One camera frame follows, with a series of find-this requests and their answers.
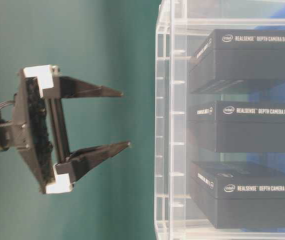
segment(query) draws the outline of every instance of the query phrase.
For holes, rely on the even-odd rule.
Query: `green backdrop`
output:
[[[124,92],[64,101],[72,150],[131,140],[70,194],[41,195],[15,149],[0,153],[0,240],[152,240],[155,25],[159,0],[0,0],[0,102],[19,68]],[[10,117],[6,109],[3,117]]]

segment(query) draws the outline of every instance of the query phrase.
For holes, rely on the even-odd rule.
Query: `clear plastic bin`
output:
[[[285,0],[162,0],[155,42],[157,239],[285,240]]]

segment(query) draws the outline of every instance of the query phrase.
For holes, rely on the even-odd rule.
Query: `camera box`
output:
[[[285,228],[285,173],[250,162],[192,162],[190,195],[218,229]]]
[[[285,83],[285,30],[215,29],[189,61],[191,93],[252,93]]]
[[[189,108],[195,142],[219,153],[285,153],[285,103],[213,101]]]

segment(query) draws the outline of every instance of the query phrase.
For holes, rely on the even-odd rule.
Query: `intel logo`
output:
[[[233,35],[227,34],[227,35],[223,36],[221,40],[225,43],[230,43],[233,39],[234,39]]]
[[[236,189],[236,186],[233,185],[233,184],[228,184],[227,186],[225,186],[223,188],[223,190],[226,192],[226,193],[232,193],[233,191],[235,191]]]
[[[235,108],[233,106],[226,106],[223,109],[224,114],[232,114],[235,111]]]

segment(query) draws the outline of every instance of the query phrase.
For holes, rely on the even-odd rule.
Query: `black box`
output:
[[[285,174],[249,162],[192,162],[190,195],[218,229],[285,228]]]
[[[191,57],[191,93],[252,93],[285,83],[285,30],[215,29]]]
[[[189,108],[191,134],[219,153],[285,153],[285,103],[213,101]]]

